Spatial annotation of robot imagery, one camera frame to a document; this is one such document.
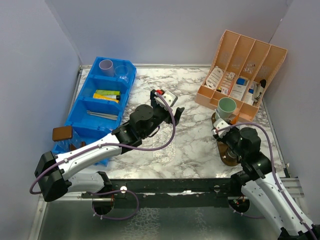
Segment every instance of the white wall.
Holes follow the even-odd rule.
[[[46,0],[84,64],[211,64],[224,30],[268,42],[291,0]]]
[[[0,1],[0,235],[25,240],[38,196],[29,194],[52,128],[70,105],[79,60],[43,0]]]
[[[294,0],[271,42],[288,49],[265,102],[289,172],[320,224],[320,1]]]

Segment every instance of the green cup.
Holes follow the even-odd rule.
[[[229,97],[223,97],[218,102],[218,107],[215,110],[215,120],[227,119],[236,110],[237,104],[235,100]]]

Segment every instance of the yellow marker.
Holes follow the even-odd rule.
[[[116,99],[113,99],[113,98],[109,98],[109,97],[106,97],[106,96],[102,96],[100,94],[93,94],[93,98],[94,99],[103,99],[103,100],[108,100],[108,101],[114,101],[116,102],[117,104],[119,103],[119,100],[116,100]]]

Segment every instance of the blue tray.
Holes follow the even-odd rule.
[[[105,59],[109,59],[113,62],[114,69],[117,66],[126,66],[128,68],[128,81],[118,77],[105,76],[99,68],[99,63]],[[121,124],[136,73],[137,69],[130,61],[97,57],[64,125],[73,126],[73,129],[87,145],[111,133],[112,130],[116,129]],[[120,91],[121,97],[119,103],[93,98],[96,90]],[[110,120],[92,116],[87,114],[87,110],[117,115],[117,119]],[[63,149],[57,144],[54,145],[52,152],[54,154],[64,153]],[[106,166],[108,164],[108,159],[104,159],[99,163]]]

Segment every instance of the table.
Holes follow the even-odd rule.
[[[83,69],[77,90],[79,94],[90,69]],[[152,89],[170,90],[178,96],[177,107],[185,107],[172,143],[159,151],[130,151],[113,157],[107,167],[90,167],[93,171],[106,171],[111,179],[165,179],[165,178],[229,178],[239,172],[241,166],[225,165],[213,138],[211,116],[213,110],[195,103],[196,93],[209,68],[137,68],[137,74],[123,122],[141,104],[150,104]],[[267,131],[271,143],[276,171],[285,177],[285,165],[281,161],[263,103],[254,118]],[[261,130],[261,151],[270,158],[268,143]],[[160,147],[170,138],[172,127],[163,123],[153,137],[142,141],[142,147]]]

